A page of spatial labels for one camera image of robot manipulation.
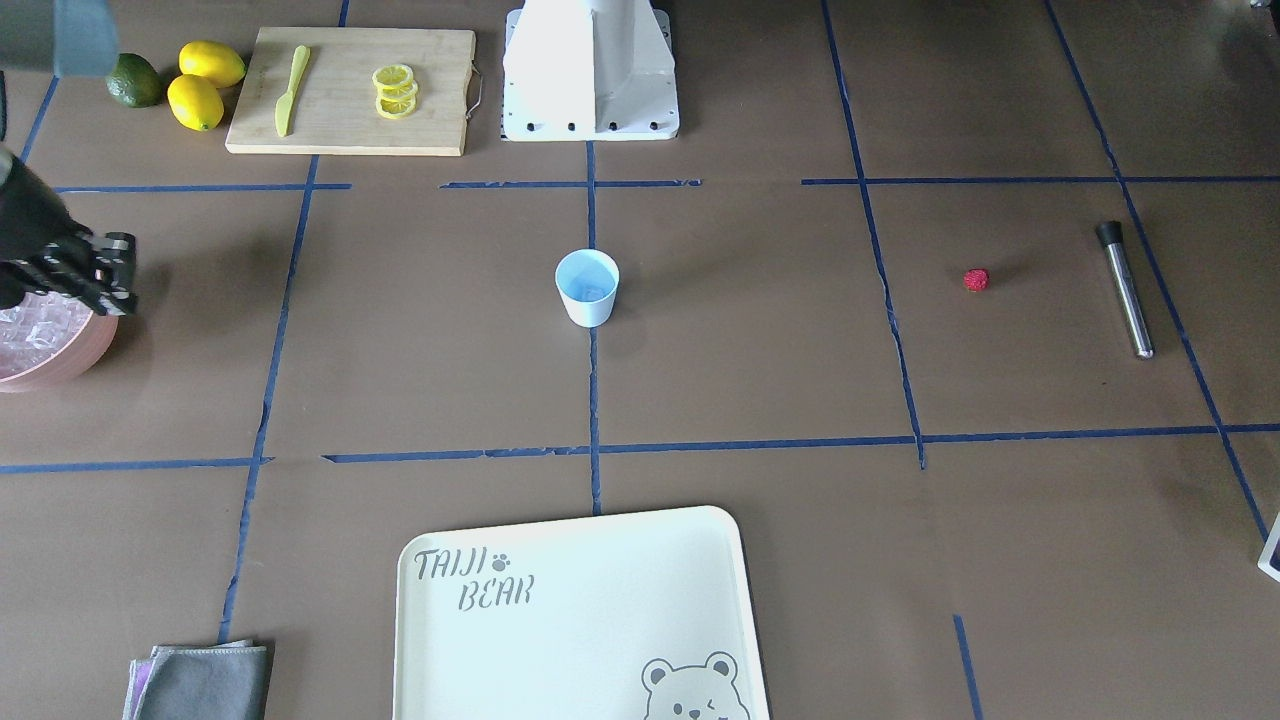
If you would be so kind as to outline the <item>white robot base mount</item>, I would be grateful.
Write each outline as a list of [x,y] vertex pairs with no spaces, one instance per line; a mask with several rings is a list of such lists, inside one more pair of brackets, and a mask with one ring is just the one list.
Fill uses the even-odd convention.
[[506,17],[502,64],[507,141],[678,136],[669,15],[649,1],[526,1]]

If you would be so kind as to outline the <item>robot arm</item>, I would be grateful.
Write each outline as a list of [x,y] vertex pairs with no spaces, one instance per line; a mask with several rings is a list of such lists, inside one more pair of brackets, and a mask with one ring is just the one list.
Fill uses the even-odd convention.
[[5,1],[1,9],[3,307],[59,295],[99,316],[137,311],[133,234],[77,222],[27,160],[60,79],[102,77],[118,59],[108,1]]

